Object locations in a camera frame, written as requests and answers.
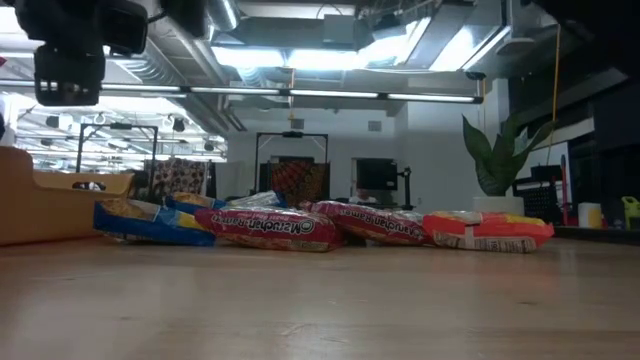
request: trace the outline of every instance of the wooden table surface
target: wooden table surface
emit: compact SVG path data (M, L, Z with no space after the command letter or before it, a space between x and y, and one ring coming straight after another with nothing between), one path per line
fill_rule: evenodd
M640 247L0 248L0 359L638 359Z

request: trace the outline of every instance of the ceiling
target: ceiling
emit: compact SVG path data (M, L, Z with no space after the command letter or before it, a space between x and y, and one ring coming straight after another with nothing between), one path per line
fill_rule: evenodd
M263 86L286 88L292 84L296 88L312 90L373 91L397 93L430 93L451 96L478 95L478 83L470 80L457 70L467 59L480 52L492 39L497 38L501 29L510 26L504 38L492 44L490 51L481 56L468 70L486 73L489 78L512 77L526 74L538 66L549 63L554 54L555 27L553 22L539 9L520 7L518 0L477 0L473 1L391 1L391 0L338 0L332 5L322 5L310 0L224 0L239 9L240 25L229 33L216 31L210 39L192 39L172 21L161 20L149 27L145 53L132 59L109 58L106 67L106 83L148 84L148 85L191 85L191 86ZM160 10L156 1L141 0L149 14ZM422 24L423 33L414 35L414 30L406 32L402 43L373 41L372 29L384 14L395 13L401 27L418 29ZM334 25L340 29L341 22L351 21L356 31L347 34L352 43L344 51L361 50L354 55L372 54L375 44L376 59L369 61L365 69L340 69L340 62L332 67L338 69L305 69L295 71L287 67L256 66L247 73L246 68L236 67L235 62L222 65L212 47L229 49L275 50L284 61L290 62L299 49L336 50L344 32L336 32L327 21L338 21ZM24 33L7 31L12 26L6 16L0 25L0 56L7 63L0 67L0 78L29 80L33 74L33 60L29 55L38 42L29 41ZM333 43L325 40L330 37ZM498 54L496 49L513 38L531 40L528 46ZM570 46L563 48L569 51ZM387 52L392 56L385 58ZM404 62L398 62L406 56ZM0 90L32 97L30 89L2 88ZM129 122L133 124L155 125L160 129L162 141L189 138L190 152L202 151L210 135L218 135L216 156L224 155L226 148L222 138L235 132L261 131L256 117L266 110L293 109L300 113L305 109L369 110L380 111L381 117L394 116L403 103L400 101L377 101L363 99L336 99L324 97L246 96L215 94L188 94L179 97L159 98L161 94L142 92L113 93L103 95L119 97L115 103L109 98L96 107L73 109L49 109L36 106L32 113L24 115L19 123L19 134L25 135L24 144L41 148L39 135L69 137L77 135L77 126L69 129L51 129L45 125L47 116L70 116L74 123L94 122L98 114L106 116L106 122ZM126 108L122 104L138 104ZM25 105L24 113L30 107ZM184 133L176 134L167 127L168 116L186 119ZM111 137L127 137L116 130L105 129ZM135 137L142 137L139 131ZM60 148L77 148L77 140L61 140ZM97 149L104 148L104 139L96 139ZM136 144L135 151L145 153L148 144ZM162 145L160 152L182 151L176 146Z

